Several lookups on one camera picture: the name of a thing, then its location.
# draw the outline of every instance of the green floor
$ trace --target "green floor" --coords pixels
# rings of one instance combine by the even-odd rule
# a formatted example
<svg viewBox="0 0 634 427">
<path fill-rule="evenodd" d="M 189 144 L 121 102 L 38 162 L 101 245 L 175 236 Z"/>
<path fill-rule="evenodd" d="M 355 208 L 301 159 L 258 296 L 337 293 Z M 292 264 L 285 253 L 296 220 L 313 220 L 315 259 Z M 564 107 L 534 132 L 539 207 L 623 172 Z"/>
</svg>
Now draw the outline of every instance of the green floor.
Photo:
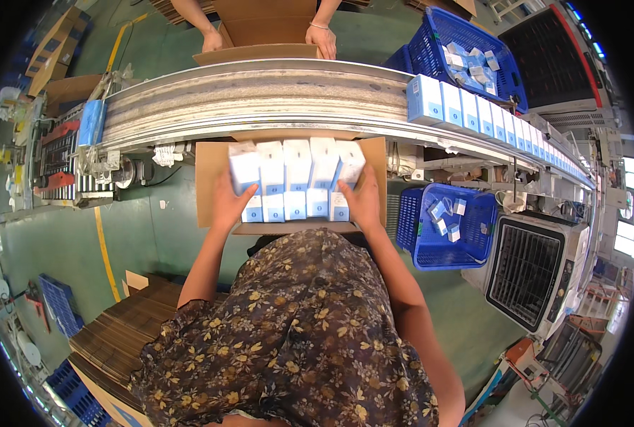
<svg viewBox="0 0 634 427">
<path fill-rule="evenodd" d="M 146 1 L 130 7 L 128 0 L 99 0 L 88 13 L 94 28 L 85 35 L 81 56 L 73 60 L 73 75 L 103 73 L 119 28 L 143 13 L 150 15 L 126 30 L 115 68 L 132 63 L 136 78 L 152 79 L 195 66 L 191 56 L 200 51 L 200 32 L 169 25 Z M 379 64 L 410 39 L 420 19 L 400 0 L 374 0 L 366 13 L 338 11 L 331 25 L 338 37 L 338 59 Z M 159 169 L 156 180 L 170 171 Z M 124 201 L 101 207 L 119 292 L 122 294 L 119 284 L 125 269 L 185 275 L 205 237 L 205 230 L 196 226 L 193 167 L 183 166 L 159 186 L 137 187 L 123 194 Z M 161 201 L 166 203 L 165 209 L 161 209 Z M 247 259 L 246 248 L 254 243 L 254 237 L 229 237 L 221 282 L 231 283 Z M 115 303 L 93 210 L 47 212 L 0 226 L 0 248 L 13 294 L 22 291 L 29 279 L 36 281 L 40 273 L 46 273 L 72 287 L 85 322 Z M 467 398 L 472 399 L 494 371 L 494 360 L 524 331 L 487 305 L 458 271 L 423 273 L 413 268 L 407 255 L 402 257 L 424 291 L 440 342 L 464 381 Z M 19 300 L 17 308 L 43 360 L 49 369 L 55 369 L 69 354 L 67 340 L 56 325 L 47 334 L 29 304 Z"/>
</svg>

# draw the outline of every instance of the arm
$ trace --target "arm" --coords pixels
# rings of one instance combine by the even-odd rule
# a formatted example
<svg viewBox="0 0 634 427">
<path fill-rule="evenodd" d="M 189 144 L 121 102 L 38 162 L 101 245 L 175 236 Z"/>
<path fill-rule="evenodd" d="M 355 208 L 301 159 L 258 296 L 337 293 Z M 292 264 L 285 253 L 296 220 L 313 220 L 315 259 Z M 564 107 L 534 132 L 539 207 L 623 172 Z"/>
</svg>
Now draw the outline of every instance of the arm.
<svg viewBox="0 0 634 427">
<path fill-rule="evenodd" d="M 237 197 L 231 188 L 231 175 L 228 166 L 217 178 L 213 197 L 212 226 L 205 235 L 203 247 L 186 277 L 182 293 L 179 294 L 177 308 L 192 299 L 204 299 L 211 303 L 215 301 L 222 250 L 225 247 L 227 236 L 256 190 L 257 184 L 253 184 L 241 196 Z"/>
<path fill-rule="evenodd" d="M 319 10 L 307 29 L 305 42 L 316 44 L 324 59 L 336 59 L 336 35 L 329 30 L 329 22 L 341 0 L 321 0 Z"/>
<path fill-rule="evenodd" d="M 203 34 L 203 52 L 222 48 L 222 36 L 212 26 L 196 0 L 171 0 L 172 6 L 182 17 Z"/>
<path fill-rule="evenodd" d="M 371 166 L 359 193 L 339 181 L 350 216 L 362 229 L 388 288 L 395 328 L 415 348 L 438 399 L 440 426 L 457 427 L 466 407 L 464 387 L 438 343 L 424 294 L 379 220 L 378 186 Z"/>
</svg>

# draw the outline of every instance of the yellow floor line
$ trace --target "yellow floor line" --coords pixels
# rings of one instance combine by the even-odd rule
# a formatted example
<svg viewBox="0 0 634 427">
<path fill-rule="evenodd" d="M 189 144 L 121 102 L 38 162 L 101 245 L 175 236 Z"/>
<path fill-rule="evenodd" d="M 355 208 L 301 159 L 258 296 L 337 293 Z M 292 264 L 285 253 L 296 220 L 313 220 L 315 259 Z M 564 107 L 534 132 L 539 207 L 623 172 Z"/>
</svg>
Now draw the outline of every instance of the yellow floor line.
<svg viewBox="0 0 634 427">
<path fill-rule="evenodd" d="M 117 33 L 117 38 L 115 39 L 115 44 L 112 46 L 112 51 L 110 52 L 110 58 L 108 58 L 108 66 L 106 66 L 106 73 L 109 73 L 112 70 L 112 65 L 115 62 L 115 57 L 117 56 L 117 49 L 120 47 L 120 42 L 122 41 L 122 36 L 125 34 L 125 30 L 130 25 L 134 25 L 139 21 L 143 21 L 149 14 L 143 14 L 138 18 L 127 22 L 122 27 L 120 27 L 120 31 Z"/>
<path fill-rule="evenodd" d="M 110 282 L 110 289 L 112 295 L 115 297 L 115 302 L 120 302 L 120 294 L 117 292 L 117 286 L 115 285 L 115 277 L 112 275 L 112 269 L 110 268 L 110 261 L 108 260 L 108 250 L 106 248 L 106 236 L 103 233 L 103 221 L 101 220 L 101 207 L 96 206 L 94 208 L 94 216 L 96 217 L 96 231 L 99 234 L 99 245 L 101 246 L 101 255 L 104 259 L 104 265 L 106 266 L 106 274 L 108 275 L 108 281 Z"/>
</svg>

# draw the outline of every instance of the person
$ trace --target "person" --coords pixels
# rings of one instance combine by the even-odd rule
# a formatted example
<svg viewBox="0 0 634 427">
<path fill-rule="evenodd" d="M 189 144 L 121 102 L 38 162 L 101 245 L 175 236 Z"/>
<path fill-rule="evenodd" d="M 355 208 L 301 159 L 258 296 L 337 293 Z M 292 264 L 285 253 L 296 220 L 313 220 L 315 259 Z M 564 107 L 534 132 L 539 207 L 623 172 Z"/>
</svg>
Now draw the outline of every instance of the person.
<svg viewBox="0 0 634 427">
<path fill-rule="evenodd" d="M 222 36 L 212 26 L 197 0 L 171 1 L 177 12 L 203 33 L 203 52 L 222 48 Z M 339 4 L 341 0 L 321 0 L 319 10 L 305 33 L 305 42 L 316 44 L 324 59 L 336 59 L 336 35 L 329 29 L 329 22 Z"/>
<path fill-rule="evenodd" d="M 228 168 L 218 178 L 179 309 L 130 381 L 154 425 L 459 425 L 462 382 L 381 226 L 372 167 L 363 173 L 357 192 L 338 185 L 373 259 L 326 228 L 282 236 L 215 307 L 222 248 L 257 189 L 237 197 Z"/>
</svg>

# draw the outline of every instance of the floral blouse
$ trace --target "floral blouse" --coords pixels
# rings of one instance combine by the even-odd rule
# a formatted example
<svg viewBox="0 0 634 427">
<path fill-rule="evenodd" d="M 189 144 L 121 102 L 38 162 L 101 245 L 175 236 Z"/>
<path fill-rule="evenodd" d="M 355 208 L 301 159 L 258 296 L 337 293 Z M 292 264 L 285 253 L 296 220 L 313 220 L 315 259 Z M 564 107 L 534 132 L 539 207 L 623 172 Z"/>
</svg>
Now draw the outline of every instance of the floral blouse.
<svg viewBox="0 0 634 427">
<path fill-rule="evenodd" d="M 284 236 L 227 300 L 191 301 L 142 351 L 130 390 L 158 426 L 240 413 L 291 426 L 437 426 L 414 347 L 369 254 L 326 229 Z"/>
</svg>

